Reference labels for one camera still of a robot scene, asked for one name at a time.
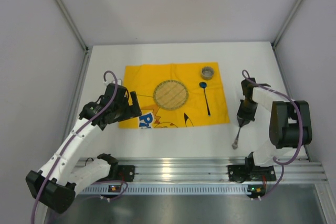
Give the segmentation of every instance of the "black spoon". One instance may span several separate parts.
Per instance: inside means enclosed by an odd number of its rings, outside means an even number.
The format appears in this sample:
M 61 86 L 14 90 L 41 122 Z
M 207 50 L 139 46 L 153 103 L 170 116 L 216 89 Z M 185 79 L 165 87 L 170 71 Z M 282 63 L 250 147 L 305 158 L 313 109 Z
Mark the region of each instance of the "black spoon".
M 208 105 L 208 100 L 207 100 L 207 98 L 206 98 L 206 94 L 205 94 L 205 88 L 206 88 L 206 83 L 205 82 L 200 82 L 200 85 L 199 85 L 202 89 L 203 89 L 203 91 L 204 91 L 204 97 L 205 97 L 205 102 L 206 102 L 206 107 L 207 107 L 207 109 L 208 109 L 208 116 L 211 116 L 211 114 L 210 114 L 210 109 L 209 109 L 209 105 Z

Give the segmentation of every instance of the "round wooden board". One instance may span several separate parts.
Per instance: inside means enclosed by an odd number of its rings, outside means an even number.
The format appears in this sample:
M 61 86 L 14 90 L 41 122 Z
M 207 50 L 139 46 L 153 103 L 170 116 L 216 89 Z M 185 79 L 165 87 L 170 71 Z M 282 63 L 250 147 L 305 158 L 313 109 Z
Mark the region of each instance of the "round wooden board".
M 155 103 L 165 110 L 176 110 L 188 100 L 186 86 L 175 80 L 161 82 L 154 90 Z

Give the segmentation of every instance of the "yellow towel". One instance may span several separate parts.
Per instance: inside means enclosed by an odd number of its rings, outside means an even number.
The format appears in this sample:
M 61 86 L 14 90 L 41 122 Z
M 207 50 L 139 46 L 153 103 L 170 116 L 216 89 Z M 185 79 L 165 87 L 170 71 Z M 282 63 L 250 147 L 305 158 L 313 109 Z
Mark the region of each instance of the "yellow towel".
M 209 81 L 201 77 L 205 66 L 215 70 Z M 186 102 L 176 110 L 159 107 L 153 98 L 155 88 L 168 80 L 184 84 L 188 91 Z M 211 116 L 208 116 L 204 90 L 199 85 L 202 81 L 207 83 L 205 93 Z M 230 122 L 216 62 L 126 66 L 123 86 L 137 92 L 142 116 L 120 122 L 120 128 L 193 127 Z

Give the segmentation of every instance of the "gray floor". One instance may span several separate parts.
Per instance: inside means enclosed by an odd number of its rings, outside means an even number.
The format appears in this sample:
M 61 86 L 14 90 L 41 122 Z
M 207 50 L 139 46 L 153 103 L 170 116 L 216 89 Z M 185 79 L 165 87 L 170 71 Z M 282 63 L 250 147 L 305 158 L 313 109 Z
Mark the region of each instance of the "gray floor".
M 247 196 L 79 196 L 53 224 L 326 223 L 314 186 L 280 186 L 263 201 Z

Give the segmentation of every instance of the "white tabletop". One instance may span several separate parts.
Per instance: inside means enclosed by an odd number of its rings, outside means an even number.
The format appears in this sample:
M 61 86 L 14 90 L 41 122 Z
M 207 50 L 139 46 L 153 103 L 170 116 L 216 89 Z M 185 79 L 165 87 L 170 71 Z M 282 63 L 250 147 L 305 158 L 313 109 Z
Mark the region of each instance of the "white tabletop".
M 218 62 L 230 124 L 179 129 L 120 129 L 108 125 L 83 157 L 110 153 L 117 158 L 245 157 L 268 139 L 270 113 L 258 107 L 256 120 L 241 130 L 238 149 L 231 145 L 238 132 L 236 114 L 243 99 L 241 72 L 247 69 L 259 83 L 285 92 L 269 42 L 151 44 L 94 46 L 79 103 L 83 106 L 104 94 L 103 73 L 123 78 L 126 65 Z M 300 157 L 306 157 L 304 148 Z

